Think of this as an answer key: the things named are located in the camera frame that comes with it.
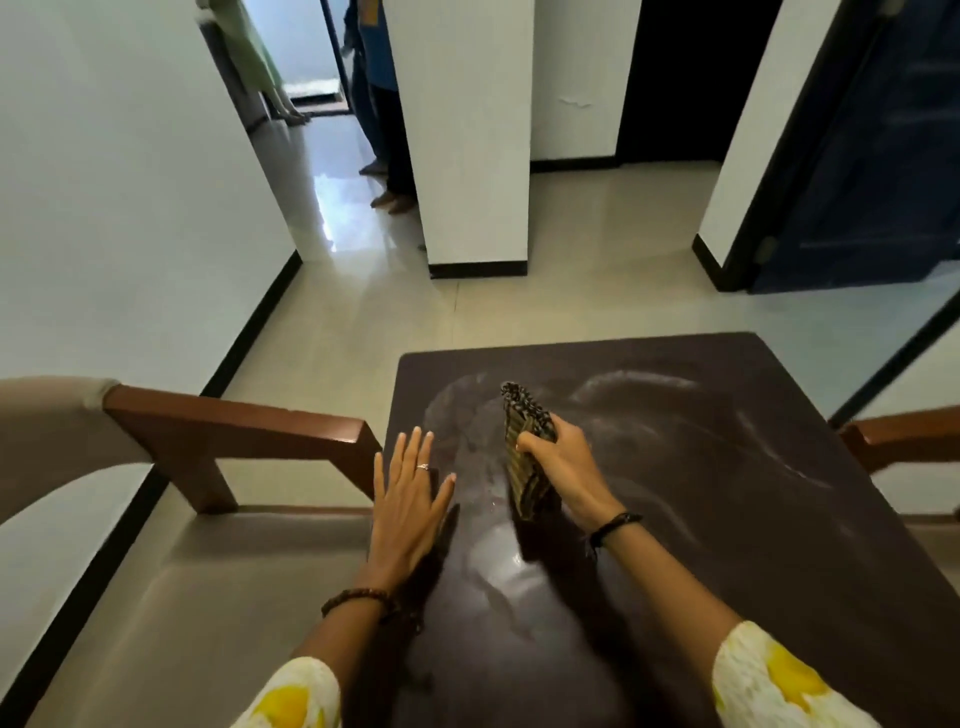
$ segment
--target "sleeve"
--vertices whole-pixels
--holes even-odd
[[[738,624],[720,646],[713,699],[725,728],[878,726],[750,621]]]
[[[298,657],[274,673],[232,728],[338,728],[340,685],[320,660]]]

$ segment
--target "wooden armrest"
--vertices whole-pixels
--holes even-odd
[[[218,457],[329,460],[373,498],[373,456],[381,447],[363,420],[123,384],[104,397],[104,411],[154,457],[198,513],[237,509],[214,462]]]
[[[960,406],[851,423],[840,437],[868,473],[894,463],[960,461]]]

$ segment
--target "left hand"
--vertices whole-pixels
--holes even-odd
[[[383,455],[373,459],[373,534],[365,584],[392,592],[413,573],[433,547],[453,499],[455,473],[446,477],[436,499],[430,494],[430,473],[417,465],[429,465],[433,433],[422,438],[420,428],[396,438],[390,460],[388,487],[383,481]]]

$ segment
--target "table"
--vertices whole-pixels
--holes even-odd
[[[960,599],[753,334],[400,360],[387,447],[436,433],[444,546],[379,631],[350,725],[716,726],[611,557],[563,514],[511,518],[501,381],[580,425],[611,488],[698,578],[885,726],[960,724]]]

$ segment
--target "dark doorway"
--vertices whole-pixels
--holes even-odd
[[[780,0],[643,0],[617,158],[723,161]]]
[[[960,0],[884,2],[758,293],[920,280],[960,240]]]

